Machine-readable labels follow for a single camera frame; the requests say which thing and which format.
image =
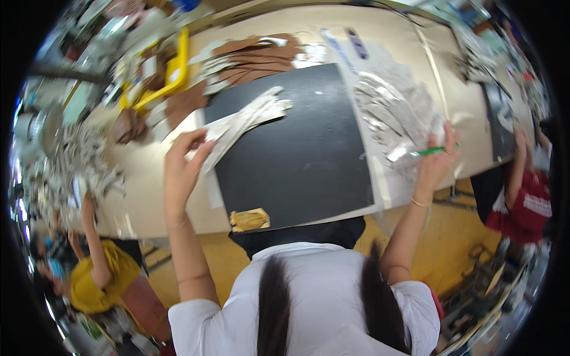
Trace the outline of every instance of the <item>white shirt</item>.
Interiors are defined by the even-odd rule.
[[[257,354],[259,279],[266,259],[278,254],[285,263],[291,293],[290,356],[309,356],[350,324],[365,333],[360,298],[364,256],[333,244],[298,242],[256,253],[239,274],[220,308],[197,299],[168,312],[178,356]],[[439,318],[431,291],[418,281],[392,285],[412,355],[429,355],[439,336]]]

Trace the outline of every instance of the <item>floor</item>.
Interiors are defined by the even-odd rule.
[[[468,179],[458,181],[457,187],[472,192]],[[436,196],[443,197],[448,191],[437,192]],[[470,198],[462,199],[463,203],[474,204]],[[384,211],[380,221],[382,230],[371,216],[366,216],[366,229],[356,243],[355,250],[367,254],[374,239],[385,247],[389,237],[382,231],[393,231],[404,208]],[[229,297],[235,278],[248,265],[249,259],[245,251],[233,243],[227,234],[202,235],[199,238],[218,298],[223,304]],[[423,281],[441,296],[461,282],[462,273],[470,271],[472,263],[467,257],[469,250],[483,243],[490,251],[494,251],[499,240],[500,235],[486,229],[476,212],[434,204],[426,230],[418,242],[412,278]],[[141,247],[143,253],[151,248],[148,245]],[[152,265],[169,254],[167,248],[160,249],[150,254],[146,262]],[[149,281],[165,307],[180,301],[172,261],[151,272]]]

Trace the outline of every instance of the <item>beige tabletop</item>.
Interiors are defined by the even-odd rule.
[[[380,43],[396,62],[409,66],[414,81],[426,84],[439,112],[463,132],[462,156],[453,172],[442,182],[441,187],[446,187],[456,179],[493,167],[490,128],[481,86],[466,83],[455,64],[454,55],[458,47],[451,29],[418,19],[431,27],[419,28],[402,16],[382,9],[343,5],[292,7],[200,32],[191,38],[191,52],[195,54],[204,45],[218,39],[237,40],[250,35],[285,32],[294,34],[302,43],[322,42],[319,35],[322,27],[329,29],[338,40],[345,41],[345,27],[354,28],[365,43]],[[514,97],[515,113],[521,122],[528,123],[530,133],[530,111],[522,102],[518,86],[508,78],[506,70],[499,76]],[[91,113],[87,124],[104,124],[110,129],[118,114],[118,108],[98,107]],[[162,143],[152,142],[150,138],[141,142],[131,141],[127,145],[109,142],[106,159],[111,165],[123,169],[125,196],[111,192],[104,201],[99,202],[97,229],[100,234],[138,239],[166,236],[162,208],[164,154],[180,132],[203,124],[203,117],[200,116],[200,112],[193,113]],[[384,179],[378,176],[383,174],[382,169],[372,169],[371,172],[373,180]],[[407,196],[409,200],[411,183],[403,183],[403,187],[401,197]],[[230,231],[225,209],[218,207],[212,210],[208,196],[204,179],[199,179],[187,205],[196,232],[209,234]],[[394,200],[390,206],[381,206],[390,208],[402,203],[400,199]]]

